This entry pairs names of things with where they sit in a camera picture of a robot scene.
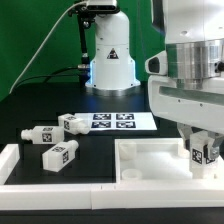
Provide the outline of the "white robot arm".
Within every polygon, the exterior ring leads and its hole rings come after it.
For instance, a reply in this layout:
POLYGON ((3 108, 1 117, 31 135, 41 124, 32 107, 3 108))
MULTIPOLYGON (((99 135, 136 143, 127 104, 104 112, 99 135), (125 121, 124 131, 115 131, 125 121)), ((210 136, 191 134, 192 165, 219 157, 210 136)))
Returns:
MULTIPOLYGON (((136 85, 116 0, 88 0, 87 10, 96 15, 88 86, 109 93, 136 85)), ((214 160, 224 142, 224 0, 151 0, 151 21, 165 36, 165 49, 145 61, 151 111, 178 124, 193 156, 214 160)))

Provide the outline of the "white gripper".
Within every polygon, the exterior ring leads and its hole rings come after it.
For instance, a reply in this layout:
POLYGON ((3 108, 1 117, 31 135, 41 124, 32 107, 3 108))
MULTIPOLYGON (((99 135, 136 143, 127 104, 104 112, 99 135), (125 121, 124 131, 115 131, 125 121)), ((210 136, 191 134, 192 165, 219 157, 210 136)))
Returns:
POLYGON ((177 82, 167 76, 165 51, 148 58, 145 70, 150 74, 148 98, 152 113, 178 123, 186 150, 190 150, 191 126, 211 131, 208 133, 208 159, 216 160, 224 141, 224 76, 204 79, 201 90, 180 89, 177 82))

